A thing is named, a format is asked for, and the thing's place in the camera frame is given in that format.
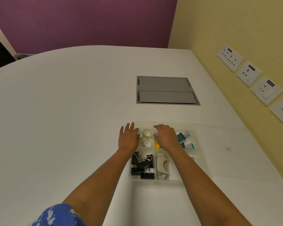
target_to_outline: clear plastic organizer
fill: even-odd
[[[133,155],[130,159],[130,168],[129,175],[132,180],[136,182],[150,182],[150,183],[182,183],[182,179],[180,174],[174,164],[172,157],[168,152],[163,150],[162,148],[158,148],[158,144],[155,143],[155,139],[153,134],[157,132],[157,130],[153,127],[154,125],[158,125],[160,123],[155,122],[134,122],[135,128],[139,128],[139,133],[142,136],[142,131],[147,129],[150,131],[149,133],[143,133],[146,138],[140,138],[139,146],[136,150],[138,155]],[[186,131],[190,133],[190,136],[186,137],[186,140],[183,141],[184,145],[188,145],[190,143],[193,144],[194,148],[184,148],[187,154],[192,157],[192,159],[200,166],[200,168],[210,177],[211,173],[209,171],[203,150],[199,143],[195,127],[192,124],[179,124],[179,123],[163,123],[164,125],[169,125],[174,128],[176,134],[182,133],[184,134]],[[146,161],[146,164],[149,164],[148,161],[153,163],[153,168],[149,168],[146,166],[143,169],[137,168],[136,162]]]

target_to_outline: blue sleeve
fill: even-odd
[[[46,209],[29,226],[87,226],[68,204],[58,204]]]

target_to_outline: purple wall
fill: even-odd
[[[167,48],[177,0],[0,0],[17,53],[81,45]]]

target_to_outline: white table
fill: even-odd
[[[188,77],[201,106],[136,104],[138,75]],[[245,128],[190,50],[74,47],[1,68],[0,225],[25,226],[60,203],[116,151],[131,121]],[[278,176],[213,180],[253,225],[283,225]],[[124,171],[104,225],[176,224],[200,225],[184,187],[133,185]]]

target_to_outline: person's right hand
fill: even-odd
[[[158,131],[158,135],[153,134],[153,136],[162,149],[172,153],[173,150],[180,147],[174,128],[163,124],[154,125],[153,127]]]

